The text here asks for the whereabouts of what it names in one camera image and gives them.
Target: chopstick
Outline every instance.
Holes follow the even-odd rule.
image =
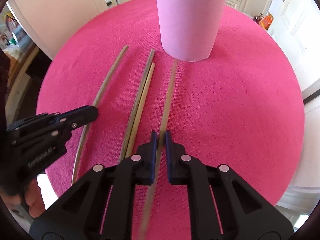
[[[148,77],[147,77],[147,80],[146,80],[146,84],[145,84],[145,86],[143,88],[143,92],[142,92],[142,95],[141,95],[140,103],[139,103],[139,106],[138,106],[138,110],[137,110],[137,113],[136,113],[136,117],[134,119],[132,131],[131,131],[131,135],[130,135],[130,139],[129,139],[129,143],[128,143],[128,147],[127,147],[127,152],[125,154],[126,158],[131,156],[131,154],[132,154],[133,145],[134,145],[134,142],[135,142],[135,139],[136,139],[136,135],[137,135],[137,132],[138,132],[138,127],[139,127],[139,123],[140,123],[143,107],[144,107],[144,104],[146,102],[146,98],[147,98],[147,94],[148,94],[151,78],[152,78],[152,75],[153,75],[153,71],[155,69],[155,65],[156,65],[155,63],[151,64],[151,67],[150,67],[150,70],[149,70],[149,73],[148,73]]]
[[[130,117],[129,117],[128,125],[127,125],[126,131],[125,131],[124,141],[122,143],[121,152],[120,152],[120,156],[119,156],[119,163],[125,158],[125,155],[126,155],[126,152],[127,152],[128,143],[129,143],[129,139],[130,139],[130,135],[131,135],[134,119],[135,119],[136,114],[137,114],[137,110],[138,110],[138,107],[139,107],[139,102],[140,102],[140,99],[141,99],[143,88],[144,88],[144,86],[146,84],[146,80],[147,80],[147,77],[148,77],[148,73],[149,73],[149,70],[150,70],[150,67],[151,67],[151,63],[152,63],[154,54],[155,54],[155,50],[151,49],[149,57],[148,57],[148,60],[147,60],[147,64],[146,64],[146,67],[145,67],[145,70],[143,72],[143,76],[142,76],[142,79],[141,79],[141,82],[140,82],[140,86],[138,88],[138,93],[137,93],[136,99],[135,99],[133,107],[132,107],[132,111],[131,111],[131,114],[130,114]]]
[[[160,165],[160,160],[161,160],[161,155],[162,155],[164,133],[167,129],[169,113],[170,113],[170,105],[171,105],[173,88],[174,88],[174,81],[175,81],[176,73],[177,73],[177,63],[178,63],[178,61],[176,59],[174,59],[173,63],[172,63],[172,67],[171,67],[171,75],[170,75],[169,85],[168,85],[168,89],[167,89],[167,96],[166,96],[166,100],[165,100],[165,104],[164,104],[161,125],[160,125],[159,143],[158,143],[157,155],[156,155],[155,179],[154,179],[153,184],[151,186],[149,186],[148,190],[147,190],[147,195],[146,195],[144,205],[143,205],[143,210],[142,210],[142,219],[141,219],[141,224],[140,224],[138,240],[145,239],[146,232],[147,232],[148,225],[149,225],[152,203],[153,203],[153,198],[155,195],[156,184],[157,184],[158,175],[159,175],[159,165]]]
[[[102,99],[103,93],[106,90],[106,87],[109,84],[113,73],[117,69],[120,61],[122,60],[122,58],[123,58],[124,54],[126,53],[126,51],[128,50],[128,48],[129,48],[129,46],[125,45],[123,47],[123,49],[121,50],[121,52],[119,53],[119,55],[116,58],[116,60],[114,61],[113,65],[111,66],[108,74],[106,75],[106,77],[105,77],[105,79],[104,79],[104,81],[103,81],[103,83],[102,83],[102,85],[101,85],[101,87],[100,87],[100,89],[99,89],[99,91],[97,93],[96,98],[93,101],[93,106],[98,107],[98,105],[99,105],[99,103],[100,103],[100,101]],[[87,137],[87,134],[88,134],[88,131],[90,129],[90,126],[91,126],[91,123],[85,125],[83,127],[83,130],[82,130],[82,134],[81,134],[81,137],[80,137],[78,149],[77,149],[77,152],[76,152],[75,163],[74,163],[74,166],[73,166],[71,185],[73,185],[77,180],[80,157],[81,157],[81,153],[82,153],[82,150],[83,150],[85,139]]]

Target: pink cup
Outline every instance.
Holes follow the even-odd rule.
[[[157,0],[161,43],[170,56],[199,61],[209,57],[226,0]]]

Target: round table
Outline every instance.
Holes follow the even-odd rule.
[[[83,26],[52,62],[37,112],[65,112],[92,104],[122,47],[129,50],[99,105],[80,162],[82,176],[93,165],[117,164],[124,133],[150,49],[156,67],[134,151],[159,131],[172,57],[160,40],[156,0],[116,6]],[[226,163],[275,205],[297,168],[304,109],[294,72],[278,45],[255,22],[225,6],[210,57],[178,63],[168,127],[187,154],[211,166]],[[71,183],[82,129],[73,132],[67,153],[47,170],[62,195]],[[146,187],[138,186],[132,225],[137,236]],[[165,156],[148,239],[190,238],[185,186],[170,186]]]

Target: finger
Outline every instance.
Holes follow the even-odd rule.
[[[3,202],[8,206],[10,205],[18,205],[21,204],[21,198],[19,195],[8,196],[5,193],[1,193],[1,198]]]
[[[27,205],[32,206],[35,203],[35,201],[38,199],[39,195],[41,195],[40,188],[38,186],[36,179],[34,179],[29,183],[28,188],[24,195]]]
[[[30,216],[33,218],[39,217],[44,211],[45,206],[42,197],[38,197],[35,203],[29,208]]]

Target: screw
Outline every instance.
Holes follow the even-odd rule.
[[[219,170],[222,171],[222,172],[228,172],[229,171],[229,166],[228,165],[220,165],[219,166]]]
[[[188,154],[182,155],[181,160],[183,160],[184,162],[188,162],[191,160],[191,156]]]
[[[96,164],[93,166],[93,171],[95,172],[99,172],[99,171],[102,171],[103,170],[103,166],[101,164]]]
[[[141,156],[139,154],[132,155],[131,160],[133,160],[134,162],[138,162],[141,160]]]
[[[52,133],[51,133],[51,136],[57,136],[59,134],[59,131],[53,131]]]

